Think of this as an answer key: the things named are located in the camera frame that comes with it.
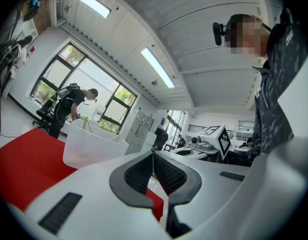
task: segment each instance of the ceiling light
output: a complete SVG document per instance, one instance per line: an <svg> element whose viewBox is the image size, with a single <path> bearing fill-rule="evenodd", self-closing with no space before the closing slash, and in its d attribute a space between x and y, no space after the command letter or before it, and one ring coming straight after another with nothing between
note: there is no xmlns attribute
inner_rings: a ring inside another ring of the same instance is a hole
<svg viewBox="0 0 308 240"><path fill-rule="evenodd" d="M104 18L107 18L110 13L110 9L97 0L80 0L80 1L82 1L84 4L88 5L95 11L97 11Z"/></svg>
<svg viewBox="0 0 308 240"><path fill-rule="evenodd" d="M175 85L170 80L169 76L167 75L163 67L160 65L158 60L155 58L154 54L150 51L150 49L145 48L144 50L141 51L141 53L147 59L147 61L152 65L152 67L158 73L158 75L162 78L167 87L174 88Z"/></svg>

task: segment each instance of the chair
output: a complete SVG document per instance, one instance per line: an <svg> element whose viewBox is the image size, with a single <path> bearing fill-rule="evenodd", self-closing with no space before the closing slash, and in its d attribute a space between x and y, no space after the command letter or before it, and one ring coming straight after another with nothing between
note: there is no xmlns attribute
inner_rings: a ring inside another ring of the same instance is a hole
<svg viewBox="0 0 308 240"><path fill-rule="evenodd" d="M53 97L51 97L39 110L36 111L36 113L42 117L41 121L33 121L32 124L38 124L40 128L44 128L47 132L48 124L51 123L52 117L48 116L48 114L52 114L51 107L55 103L55 100L53 100Z"/></svg>

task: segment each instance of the white ceiling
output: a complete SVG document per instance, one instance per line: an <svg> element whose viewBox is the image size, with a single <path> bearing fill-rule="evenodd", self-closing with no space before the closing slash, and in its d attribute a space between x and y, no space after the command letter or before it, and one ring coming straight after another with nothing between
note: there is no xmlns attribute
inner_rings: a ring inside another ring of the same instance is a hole
<svg viewBox="0 0 308 240"><path fill-rule="evenodd" d="M58 1L57 17L122 65L162 108L245 109L253 99L258 73L251 66L260 60L216 46L212 23L226 24L237 13L263 17L259 0L99 0L111 9L107 19L78 0ZM175 88L168 89L141 55L146 47L174 77Z"/></svg>

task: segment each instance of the tree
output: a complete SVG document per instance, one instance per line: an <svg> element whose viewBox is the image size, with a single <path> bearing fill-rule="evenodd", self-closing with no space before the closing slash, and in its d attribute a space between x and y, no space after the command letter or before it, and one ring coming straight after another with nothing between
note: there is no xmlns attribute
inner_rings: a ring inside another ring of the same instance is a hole
<svg viewBox="0 0 308 240"><path fill-rule="evenodd" d="M108 132L111 132L113 134L115 134L118 130L118 125L115 125L109 121L106 121L106 120L101 120L99 122L99 125L98 125L100 128L102 128L103 130L105 131L108 131Z"/></svg>
<svg viewBox="0 0 308 240"><path fill-rule="evenodd" d="M121 91L118 90L115 93L115 97L121 100L122 102L126 103L127 105L131 105L134 99L134 95L125 88L123 88Z"/></svg>
<svg viewBox="0 0 308 240"><path fill-rule="evenodd" d="M55 91L47 84L45 84L43 81L39 83L38 88L36 90L37 97L41 99L43 102L52 97L54 93Z"/></svg>
<svg viewBox="0 0 308 240"><path fill-rule="evenodd" d="M69 55L67 56L66 61L69 64L72 65L74 62L79 62L83 58L83 54L74 47L70 46L67 50L69 51Z"/></svg>

